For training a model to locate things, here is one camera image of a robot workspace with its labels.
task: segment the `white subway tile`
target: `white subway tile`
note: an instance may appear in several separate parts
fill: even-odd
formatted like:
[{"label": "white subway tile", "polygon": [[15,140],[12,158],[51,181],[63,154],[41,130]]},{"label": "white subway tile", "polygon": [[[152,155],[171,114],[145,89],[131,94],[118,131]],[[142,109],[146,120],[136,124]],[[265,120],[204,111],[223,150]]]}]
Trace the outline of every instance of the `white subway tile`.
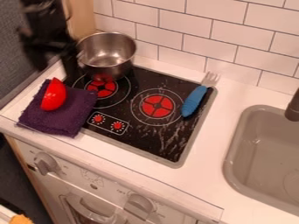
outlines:
[{"label": "white subway tile", "polygon": [[221,74],[221,76],[227,79],[253,86],[257,84],[261,75],[261,70],[246,66],[238,66],[217,59],[208,59],[206,71]]},{"label": "white subway tile", "polygon": [[284,0],[240,0],[249,3],[256,3],[256,4],[267,4],[282,7]]},{"label": "white subway tile", "polygon": [[273,34],[273,31],[220,21],[214,21],[212,26],[212,39],[262,50],[269,48]]},{"label": "white subway tile", "polygon": [[160,10],[160,27],[165,29],[208,38],[211,25],[211,19]]},{"label": "white subway tile", "polygon": [[299,80],[276,73],[263,72],[259,87],[293,95],[299,87]]},{"label": "white subway tile", "polygon": [[135,37],[135,24],[114,17],[105,17],[102,15],[94,15],[95,25],[98,30],[105,32],[122,32],[131,37]]},{"label": "white subway tile", "polygon": [[299,57],[299,37],[277,32],[271,52]]},{"label": "white subway tile", "polygon": [[236,49],[236,45],[184,35],[184,50],[189,53],[196,53],[219,60],[233,61]]},{"label": "white subway tile", "polygon": [[115,17],[123,18],[146,25],[157,26],[158,9],[134,3],[114,0]]},{"label": "white subway tile", "polygon": [[145,43],[139,40],[136,40],[137,43],[137,55],[157,60],[157,45],[152,45]]},{"label": "white subway tile", "polygon": [[299,59],[246,47],[239,47],[236,58],[237,64],[290,76],[294,74],[298,61]]},{"label": "white subway tile", "polygon": [[166,31],[143,24],[137,25],[137,39],[139,40],[143,40],[160,46],[168,46],[175,49],[181,49],[182,38],[183,35],[178,32]]},{"label": "white subway tile", "polygon": [[299,1],[298,0],[287,0],[286,4],[284,5],[284,8],[299,11]]},{"label": "white subway tile", "polygon": [[111,0],[94,0],[94,12],[112,16]]},{"label": "white subway tile", "polygon": [[159,60],[180,67],[198,70],[200,72],[203,72],[205,69],[205,57],[171,50],[162,46],[159,47]]},{"label": "white subway tile", "polygon": [[299,34],[299,11],[249,4],[246,25]]},{"label": "white subway tile", "polygon": [[137,4],[146,4],[149,6],[166,9],[170,11],[184,12],[185,0],[136,0]]},{"label": "white subway tile", "polygon": [[232,0],[188,0],[187,13],[241,24],[246,7],[247,3]]}]

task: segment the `wooden panel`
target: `wooden panel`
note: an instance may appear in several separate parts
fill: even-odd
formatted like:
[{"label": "wooden panel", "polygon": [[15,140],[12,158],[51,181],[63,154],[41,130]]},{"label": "wooden panel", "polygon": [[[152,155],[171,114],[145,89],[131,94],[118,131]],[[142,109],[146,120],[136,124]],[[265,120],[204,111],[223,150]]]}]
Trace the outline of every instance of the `wooden panel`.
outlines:
[{"label": "wooden panel", "polygon": [[94,33],[94,2],[93,0],[63,0],[69,31],[75,39],[82,39]]}]

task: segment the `spatula handle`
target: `spatula handle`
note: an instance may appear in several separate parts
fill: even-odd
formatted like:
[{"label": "spatula handle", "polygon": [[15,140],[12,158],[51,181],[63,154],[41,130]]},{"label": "spatula handle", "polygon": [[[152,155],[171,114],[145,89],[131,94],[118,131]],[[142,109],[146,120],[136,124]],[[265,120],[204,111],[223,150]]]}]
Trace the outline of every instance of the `spatula handle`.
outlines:
[{"label": "spatula handle", "polygon": [[184,104],[181,109],[181,114],[183,117],[190,116],[196,110],[201,100],[206,93],[207,87],[199,86],[196,87],[184,100]]}]

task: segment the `oven handle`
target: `oven handle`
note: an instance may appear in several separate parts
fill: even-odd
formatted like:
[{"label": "oven handle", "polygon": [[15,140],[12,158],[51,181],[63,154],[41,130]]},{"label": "oven handle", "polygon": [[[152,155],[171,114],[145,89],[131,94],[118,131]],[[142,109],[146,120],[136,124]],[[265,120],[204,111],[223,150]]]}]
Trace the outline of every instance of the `oven handle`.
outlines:
[{"label": "oven handle", "polygon": [[85,206],[81,203],[82,198],[75,195],[75,194],[68,194],[66,196],[66,202],[67,204],[76,211],[79,215],[84,217],[87,220],[91,220],[95,223],[99,224],[113,224],[115,223],[117,219],[117,215],[114,213],[110,217],[107,217],[105,215],[100,215],[98,213],[95,213],[89,209],[87,209]]}]

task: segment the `tile wall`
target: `tile wall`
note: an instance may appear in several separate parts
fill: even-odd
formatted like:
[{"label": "tile wall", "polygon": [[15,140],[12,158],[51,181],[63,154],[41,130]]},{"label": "tile wall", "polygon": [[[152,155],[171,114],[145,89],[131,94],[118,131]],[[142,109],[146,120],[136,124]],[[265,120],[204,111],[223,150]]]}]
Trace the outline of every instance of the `tile wall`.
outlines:
[{"label": "tile wall", "polygon": [[138,53],[293,94],[299,87],[299,0],[94,0],[98,30]]}]

